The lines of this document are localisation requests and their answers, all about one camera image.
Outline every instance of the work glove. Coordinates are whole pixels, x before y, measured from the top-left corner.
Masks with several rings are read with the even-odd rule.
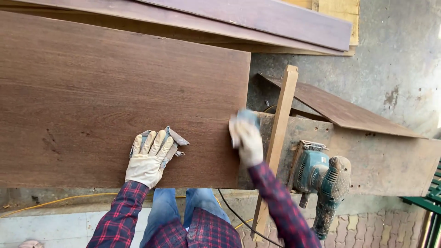
[[[259,129],[249,122],[238,120],[234,124],[234,131],[239,136],[239,156],[241,162],[248,168],[262,163],[263,144]]]
[[[160,168],[161,162],[173,145],[173,138],[168,137],[161,148],[164,137],[165,130],[158,133],[151,131],[141,147],[142,135],[136,136],[133,142],[132,157],[126,171],[126,182],[139,182],[150,189],[156,186],[164,171],[164,168]]]

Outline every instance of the power cord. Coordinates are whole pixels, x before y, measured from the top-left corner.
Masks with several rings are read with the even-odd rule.
[[[278,247],[284,248],[283,246],[279,245],[278,243],[272,241],[271,239],[269,239],[269,238],[263,236],[262,234],[260,234],[260,233],[257,232],[256,230],[254,230],[254,229],[253,229],[253,228],[252,228],[252,227],[251,227],[246,221],[244,221],[244,219],[242,219],[242,218],[241,218],[241,217],[240,217],[240,216],[239,216],[239,215],[238,215],[233,209],[231,209],[230,205],[228,205],[227,201],[225,200],[224,195],[223,195],[222,192],[221,192],[221,189],[218,188],[217,190],[219,191],[219,194],[220,194],[220,196],[222,197],[222,200],[224,201],[225,205],[227,205],[228,209],[229,209],[231,212],[233,212],[233,214],[234,214],[235,216],[237,216],[237,218],[239,218],[239,220],[241,220],[241,221],[243,222],[244,225],[246,225],[249,229],[251,229],[251,231],[253,231],[255,234],[257,234],[257,235],[261,236],[262,238],[268,240],[269,242],[271,242],[271,243],[277,245]]]

